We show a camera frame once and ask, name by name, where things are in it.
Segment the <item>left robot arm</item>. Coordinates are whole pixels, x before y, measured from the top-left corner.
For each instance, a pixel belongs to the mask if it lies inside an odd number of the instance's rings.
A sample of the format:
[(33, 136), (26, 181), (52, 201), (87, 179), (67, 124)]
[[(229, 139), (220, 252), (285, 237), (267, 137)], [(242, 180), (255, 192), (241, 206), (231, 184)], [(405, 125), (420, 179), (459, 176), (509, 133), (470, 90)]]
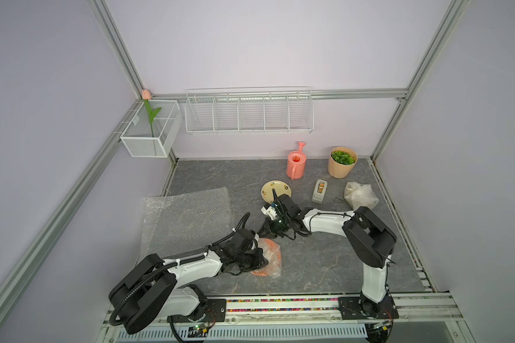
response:
[(194, 282), (222, 273), (238, 276), (267, 265), (256, 233), (244, 228), (176, 258), (150, 254), (110, 292), (113, 310), (109, 324), (135, 334), (157, 318), (198, 320), (207, 311), (208, 298)]

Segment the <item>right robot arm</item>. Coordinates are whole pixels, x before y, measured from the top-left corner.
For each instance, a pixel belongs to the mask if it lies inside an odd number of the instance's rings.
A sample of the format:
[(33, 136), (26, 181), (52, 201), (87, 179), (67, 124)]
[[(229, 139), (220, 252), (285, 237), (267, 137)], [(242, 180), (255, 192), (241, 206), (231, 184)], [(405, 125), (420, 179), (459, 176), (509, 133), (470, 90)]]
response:
[(359, 207), (348, 212), (329, 212), (307, 207), (300, 209), (283, 194), (273, 195), (273, 201), (261, 208), (266, 216), (258, 232), (261, 238), (296, 236), (314, 233), (345, 237), (363, 263), (363, 284), (359, 295), (359, 312), (367, 318), (385, 314), (394, 319), (394, 302), (389, 293), (389, 264), (397, 236), (371, 209)]

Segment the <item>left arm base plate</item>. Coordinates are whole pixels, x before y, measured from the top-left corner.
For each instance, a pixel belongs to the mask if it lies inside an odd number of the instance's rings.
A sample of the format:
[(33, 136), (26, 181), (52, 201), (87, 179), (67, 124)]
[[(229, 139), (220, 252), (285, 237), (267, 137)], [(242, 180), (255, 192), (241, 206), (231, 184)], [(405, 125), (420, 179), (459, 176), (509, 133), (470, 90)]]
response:
[(227, 300), (223, 298), (208, 299), (201, 302), (193, 312), (184, 316), (176, 314), (172, 316), (174, 323), (189, 322), (224, 322), (227, 313)]

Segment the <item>bubble wrap sheet pile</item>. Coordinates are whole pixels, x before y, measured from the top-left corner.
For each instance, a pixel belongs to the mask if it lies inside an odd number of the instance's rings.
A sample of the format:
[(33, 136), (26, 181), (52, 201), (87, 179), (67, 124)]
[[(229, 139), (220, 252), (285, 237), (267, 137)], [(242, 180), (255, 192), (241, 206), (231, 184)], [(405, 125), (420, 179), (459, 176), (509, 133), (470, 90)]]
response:
[(225, 187), (144, 199), (138, 260), (149, 254), (171, 257), (199, 250), (227, 236), (233, 228)]

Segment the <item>cream beige plate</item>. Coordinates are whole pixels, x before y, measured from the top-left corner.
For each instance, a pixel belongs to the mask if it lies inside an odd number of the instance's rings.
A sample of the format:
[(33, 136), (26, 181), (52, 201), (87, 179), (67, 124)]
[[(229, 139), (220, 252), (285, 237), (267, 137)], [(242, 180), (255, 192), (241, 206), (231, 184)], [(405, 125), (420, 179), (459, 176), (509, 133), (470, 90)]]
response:
[(280, 197), (281, 195), (292, 196), (292, 189), (290, 186), (282, 181), (274, 180), (265, 183), (260, 191), (262, 199), (271, 204), (274, 202), (275, 197)]

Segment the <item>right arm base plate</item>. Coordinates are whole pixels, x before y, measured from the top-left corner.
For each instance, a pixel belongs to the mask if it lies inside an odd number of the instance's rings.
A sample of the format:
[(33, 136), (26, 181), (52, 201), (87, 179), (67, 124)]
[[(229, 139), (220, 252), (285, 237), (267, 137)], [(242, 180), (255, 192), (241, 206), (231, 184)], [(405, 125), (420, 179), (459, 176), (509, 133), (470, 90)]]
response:
[(399, 318), (393, 297), (387, 294), (379, 303), (362, 296), (339, 297), (343, 320), (395, 320)]

